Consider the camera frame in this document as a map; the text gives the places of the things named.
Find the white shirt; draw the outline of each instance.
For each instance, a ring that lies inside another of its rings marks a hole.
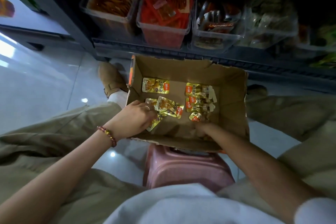
[[[217,197],[201,184],[147,190],[120,205],[104,224],[283,224],[256,208]],[[315,198],[299,207],[295,224],[335,224],[336,201]]]

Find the pink stool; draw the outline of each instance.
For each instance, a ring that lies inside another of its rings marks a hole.
[[[148,189],[174,184],[200,183],[212,192],[235,180],[229,166],[216,153],[189,154],[167,146],[148,148],[143,186]]]

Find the sleeve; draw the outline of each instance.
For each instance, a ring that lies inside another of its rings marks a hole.
[[[294,216],[295,224],[335,224],[336,201],[330,198],[313,198],[303,203]]]

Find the shoe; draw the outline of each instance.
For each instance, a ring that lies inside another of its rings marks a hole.
[[[253,84],[250,86],[247,86],[247,94],[248,95],[258,95],[258,96],[267,96],[268,91],[265,86]]]
[[[124,78],[114,65],[108,62],[100,62],[98,67],[98,76],[103,83],[104,92],[107,98],[119,89],[128,92]]]

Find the beaded bracelet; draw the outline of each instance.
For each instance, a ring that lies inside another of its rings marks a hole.
[[[97,129],[100,130],[100,131],[103,131],[105,133],[105,135],[107,135],[111,139],[111,141],[112,141],[112,147],[116,147],[117,146],[117,141],[112,136],[112,133],[111,133],[110,130],[108,130],[108,129],[102,127],[102,126],[98,126]]]

